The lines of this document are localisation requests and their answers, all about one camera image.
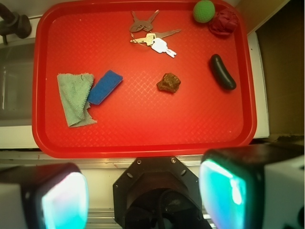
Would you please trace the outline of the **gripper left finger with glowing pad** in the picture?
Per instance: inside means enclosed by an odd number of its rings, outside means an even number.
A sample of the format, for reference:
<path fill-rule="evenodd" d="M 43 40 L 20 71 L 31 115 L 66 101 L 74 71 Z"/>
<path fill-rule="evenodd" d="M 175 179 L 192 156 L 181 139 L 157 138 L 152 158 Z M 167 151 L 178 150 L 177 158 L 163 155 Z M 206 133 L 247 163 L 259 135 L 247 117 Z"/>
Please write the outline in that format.
<path fill-rule="evenodd" d="M 83 229 L 88 211 L 87 180 L 73 163 L 0 170 L 2 229 Z"/>

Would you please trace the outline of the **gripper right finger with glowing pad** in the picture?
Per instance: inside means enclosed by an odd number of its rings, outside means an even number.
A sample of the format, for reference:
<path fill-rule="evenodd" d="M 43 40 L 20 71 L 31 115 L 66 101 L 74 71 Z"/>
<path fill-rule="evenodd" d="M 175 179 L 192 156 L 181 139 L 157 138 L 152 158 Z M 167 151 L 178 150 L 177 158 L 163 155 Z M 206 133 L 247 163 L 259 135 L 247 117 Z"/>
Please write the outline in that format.
<path fill-rule="evenodd" d="M 211 149 L 203 157 L 203 206 L 219 229 L 302 229 L 305 149 L 257 144 Z"/>

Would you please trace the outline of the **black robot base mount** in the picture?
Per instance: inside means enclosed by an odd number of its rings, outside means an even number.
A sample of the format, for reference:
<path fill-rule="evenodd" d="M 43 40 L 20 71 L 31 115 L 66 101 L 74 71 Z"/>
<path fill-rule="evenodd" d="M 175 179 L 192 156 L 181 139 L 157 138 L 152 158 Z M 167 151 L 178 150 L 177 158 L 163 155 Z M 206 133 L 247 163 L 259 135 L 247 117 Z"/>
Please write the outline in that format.
<path fill-rule="evenodd" d="M 209 229 L 199 178 L 173 156 L 140 157 L 113 184 L 114 220 L 123 229 Z"/>

